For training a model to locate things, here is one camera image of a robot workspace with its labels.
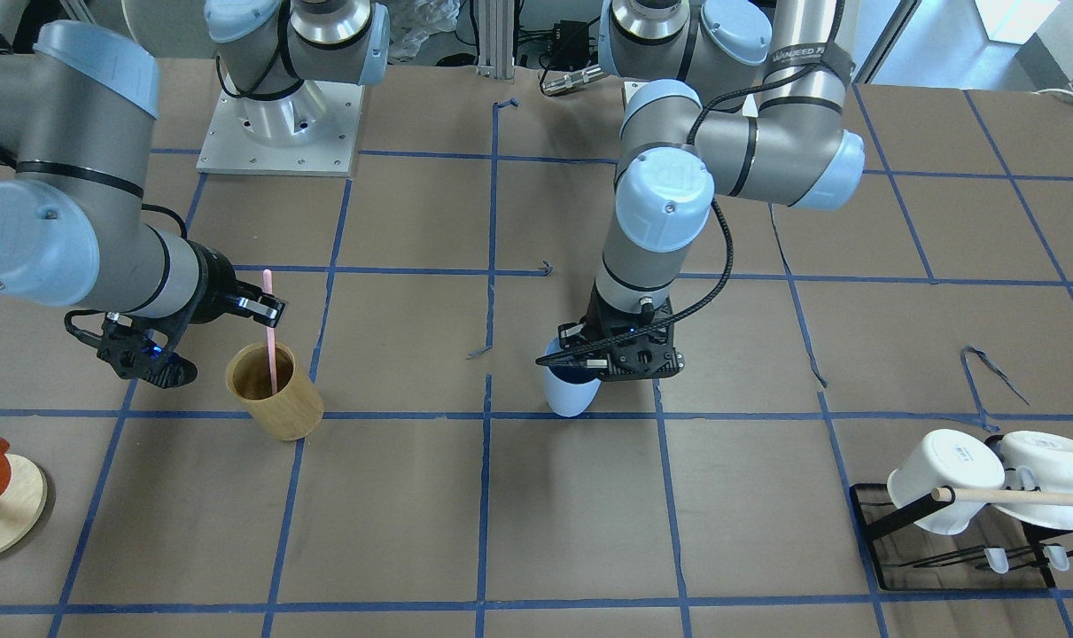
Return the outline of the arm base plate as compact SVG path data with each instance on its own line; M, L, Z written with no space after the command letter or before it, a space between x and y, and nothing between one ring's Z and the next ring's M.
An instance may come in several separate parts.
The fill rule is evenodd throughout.
M204 174L349 177L353 173L362 86L306 81L276 101L225 97L201 145Z

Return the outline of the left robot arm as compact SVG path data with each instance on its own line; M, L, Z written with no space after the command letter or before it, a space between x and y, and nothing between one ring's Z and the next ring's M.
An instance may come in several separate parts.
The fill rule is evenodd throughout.
M719 198L835 210L865 145L843 125L844 1L606 1L598 59L640 81L618 130L614 211L587 311L539 365L569 383L668 379L671 290Z

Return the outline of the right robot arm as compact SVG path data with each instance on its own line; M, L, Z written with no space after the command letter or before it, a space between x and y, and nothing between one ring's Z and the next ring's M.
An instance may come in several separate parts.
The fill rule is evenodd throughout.
M162 388L196 379L175 351L192 324L221 315L276 327L285 303L237 278L187 231L142 219L159 65L134 40L94 23L39 28L12 48L26 1L0 1L0 293L67 307L65 326L120 379ZM220 49L220 133L201 170L338 172L353 127L338 93L383 80L389 11L374 1L207 1Z

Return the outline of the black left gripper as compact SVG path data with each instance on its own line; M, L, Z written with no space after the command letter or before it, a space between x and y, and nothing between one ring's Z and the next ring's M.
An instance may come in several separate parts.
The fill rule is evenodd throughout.
M559 346L603 346L589 353L552 353L536 358L536 366L589 369L601 380L670 379L684 369L684 355L673 344L673 328L645 332L657 320L673 315L670 301L649 311L626 314L606 303L596 288L590 292L587 312L579 323L557 327ZM613 344L616 336L629 339Z

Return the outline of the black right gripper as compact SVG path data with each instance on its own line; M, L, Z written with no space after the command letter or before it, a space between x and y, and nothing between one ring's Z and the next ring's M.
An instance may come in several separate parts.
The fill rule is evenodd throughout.
M208 323L223 314L259 324L278 324L286 302L256 285L237 282L227 258L188 239L164 239L167 267L151 301L155 332L164 350L139 352L139 379L160 389L187 386L199 377L196 363L173 352L189 324Z

